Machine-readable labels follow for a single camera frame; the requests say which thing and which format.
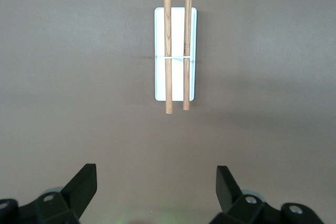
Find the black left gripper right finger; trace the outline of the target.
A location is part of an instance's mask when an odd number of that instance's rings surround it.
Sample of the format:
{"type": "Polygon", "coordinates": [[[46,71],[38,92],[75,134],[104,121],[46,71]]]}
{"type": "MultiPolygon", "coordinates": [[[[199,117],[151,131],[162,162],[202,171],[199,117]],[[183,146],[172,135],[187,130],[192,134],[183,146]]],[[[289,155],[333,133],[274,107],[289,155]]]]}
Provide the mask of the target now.
{"type": "Polygon", "coordinates": [[[209,224],[324,224],[305,205],[290,202],[277,210],[255,195],[244,194],[227,166],[217,166],[216,196],[222,211],[209,224]]]}

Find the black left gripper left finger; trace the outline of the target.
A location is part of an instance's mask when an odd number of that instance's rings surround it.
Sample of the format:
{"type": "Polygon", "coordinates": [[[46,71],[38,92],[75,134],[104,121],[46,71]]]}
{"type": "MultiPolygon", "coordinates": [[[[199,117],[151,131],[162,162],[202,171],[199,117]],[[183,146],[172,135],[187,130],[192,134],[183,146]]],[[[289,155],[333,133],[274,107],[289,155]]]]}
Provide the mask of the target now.
{"type": "Polygon", "coordinates": [[[0,224],[80,224],[97,188],[96,164],[85,164],[59,192],[44,193],[21,207],[15,199],[0,199],[0,224]]]}

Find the white rack base tray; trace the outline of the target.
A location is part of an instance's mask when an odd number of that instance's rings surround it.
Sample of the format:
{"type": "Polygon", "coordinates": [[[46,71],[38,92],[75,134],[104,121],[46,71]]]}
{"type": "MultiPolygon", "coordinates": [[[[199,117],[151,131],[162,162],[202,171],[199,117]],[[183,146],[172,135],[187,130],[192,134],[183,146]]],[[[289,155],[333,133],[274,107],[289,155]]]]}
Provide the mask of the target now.
{"type": "MultiPolygon", "coordinates": [[[[184,56],[184,8],[173,7],[172,15],[172,100],[183,101],[183,59],[184,56]]],[[[195,97],[195,63],[196,63],[196,26],[197,10],[191,11],[190,43],[190,101],[195,97]]],[[[165,62],[164,52],[164,8],[154,11],[154,45],[155,45],[155,99],[165,101],[165,62]]]]}

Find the wooden rack rod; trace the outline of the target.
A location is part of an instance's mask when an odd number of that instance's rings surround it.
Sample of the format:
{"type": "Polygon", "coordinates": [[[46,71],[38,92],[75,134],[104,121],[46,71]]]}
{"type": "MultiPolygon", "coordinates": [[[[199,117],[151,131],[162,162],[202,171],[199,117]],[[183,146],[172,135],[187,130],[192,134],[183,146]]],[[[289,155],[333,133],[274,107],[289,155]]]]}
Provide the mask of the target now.
{"type": "Polygon", "coordinates": [[[190,49],[191,49],[192,0],[185,0],[184,8],[184,56],[183,59],[183,110],[190,109],[190,49]]]}
{"type": "Polygon", "coordinates": [[[165,56],[165,113],[173,113],[172,101],[172,41],[171,0],[164,0],[164,56],[165,56]]]}

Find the brown table cover mat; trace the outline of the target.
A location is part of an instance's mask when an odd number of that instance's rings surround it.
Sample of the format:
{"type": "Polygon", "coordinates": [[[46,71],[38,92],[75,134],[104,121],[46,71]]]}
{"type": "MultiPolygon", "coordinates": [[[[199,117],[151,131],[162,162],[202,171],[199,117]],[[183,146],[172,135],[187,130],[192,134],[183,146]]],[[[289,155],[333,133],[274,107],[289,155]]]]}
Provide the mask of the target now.
{"type": "Polygon", "coordinates": [[[171,115],[154,98],[162,5],[0,0],[0,198],[95,163],[82,224],[208,224],[226,165],[336,224],[336,0],[193,0],[195,99],[171,115]]]}

